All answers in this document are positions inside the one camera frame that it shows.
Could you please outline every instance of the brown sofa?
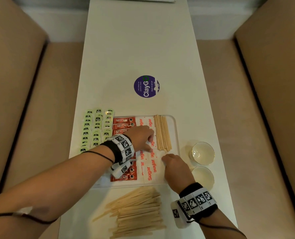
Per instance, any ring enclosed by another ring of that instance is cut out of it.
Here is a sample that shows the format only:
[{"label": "brown sofa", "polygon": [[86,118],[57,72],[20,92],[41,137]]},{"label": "brown sofa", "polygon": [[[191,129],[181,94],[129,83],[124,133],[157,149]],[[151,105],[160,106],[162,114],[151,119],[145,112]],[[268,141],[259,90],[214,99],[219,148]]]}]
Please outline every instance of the brown sofa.
[{"label": "brown sofa", "polygon": [[[83,43],[49,43],[0,0],[0,192],[68,159],[82,52]],[[43,237],[58,238],[59,223]]]},{"label": "brown sofa", "polygon": [[[295,239],[295,0],[197,44],[239,228]],[[0,192],[68,158],[82,51],[0,0]]]}]

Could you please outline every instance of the person's right hand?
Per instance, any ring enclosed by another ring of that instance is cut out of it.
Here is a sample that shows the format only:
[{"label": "person's right hand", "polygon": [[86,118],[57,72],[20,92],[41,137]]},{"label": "person's right hand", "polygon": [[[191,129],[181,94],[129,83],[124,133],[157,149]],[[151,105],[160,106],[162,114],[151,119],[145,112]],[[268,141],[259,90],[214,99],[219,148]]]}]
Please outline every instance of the person's right hand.
[{"label": "person's right hand", "polygon": [[180,156],[166,154],[162,161],[165,163],[165,179],[174,192],[179,194],[187,186],[195,183],[192,172]]}]

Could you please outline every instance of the hand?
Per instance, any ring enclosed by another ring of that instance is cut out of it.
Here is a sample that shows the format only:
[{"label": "hand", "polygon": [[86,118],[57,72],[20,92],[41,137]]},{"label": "hand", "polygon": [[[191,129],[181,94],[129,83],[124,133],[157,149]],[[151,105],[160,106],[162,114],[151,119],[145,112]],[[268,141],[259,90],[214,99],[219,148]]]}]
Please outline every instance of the hand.
[{"label": "hand", "polygon": [[162,161],[165,163],[165,179],[174,192],[179,194],[187,186],[195,183],[192,172],[180,156],[166,154]]},{"label": "hand", "polygon": [[131,139],[136,152],[140,150],[152,152],[152,148],[146,144],[146,141],[153,141],[154,131],[149,126],[134,126],[124,134]]}]

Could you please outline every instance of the white table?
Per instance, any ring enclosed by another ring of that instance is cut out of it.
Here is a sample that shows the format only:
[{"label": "white table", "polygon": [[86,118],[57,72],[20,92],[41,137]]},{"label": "white table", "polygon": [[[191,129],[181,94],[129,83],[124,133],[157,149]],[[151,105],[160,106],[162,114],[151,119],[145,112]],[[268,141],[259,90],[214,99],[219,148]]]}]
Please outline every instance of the white table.
[{"label": "white table", "polygon": [[[143,98],[134,91],[134,81],[143,75],[159,81],[156,96]],[[180,155],[191,168],[195,166],[188,156],[191,146],[198,141],[211,144],[215,150],[215,160],[207,166],[215,178],[211,193],[223,213],[237,225],[186,0],[91,0],[70,157],[78,154],[85,110],[96,106],[115,108],[117,116],[173,116]],[[109,199],[111,193],[121,196],[130,189],[105,191],[101,199]],[[76,220],[68,218],[89,216],[80,216],[87,206],[91,207],[88,210],[100,210],[97,194],[90,191],[62,217],[60,239],[74,238],[71,228],[81,231],[76,229]],[[164,197],[165,204],[169,205],[173,197],[172,193]],[[174,220],[168,219],[168,223],[169,230],[176,232],[171,238],[200,238],[197,224],[178,233]],[[168,236],[165,233],[158,238]],[[85,233],[78,234],[78,238],[92,237]]]}]

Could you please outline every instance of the person's left hand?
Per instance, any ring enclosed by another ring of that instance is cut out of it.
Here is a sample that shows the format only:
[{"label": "person's left hand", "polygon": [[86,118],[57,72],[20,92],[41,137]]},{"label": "person's left hand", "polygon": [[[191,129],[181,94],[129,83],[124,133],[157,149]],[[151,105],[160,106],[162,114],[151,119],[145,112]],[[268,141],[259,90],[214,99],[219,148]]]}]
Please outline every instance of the person's left hand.
[{"label": "person's left hand", "polygon": [[153,141],[154,131],[150,129],[149,126],[134,126],[127,130],[124,134],[129,136],[131,139],[136,152],[140,150],[147,152],[152,151],[152,148],[146,144],[146,141]]}]

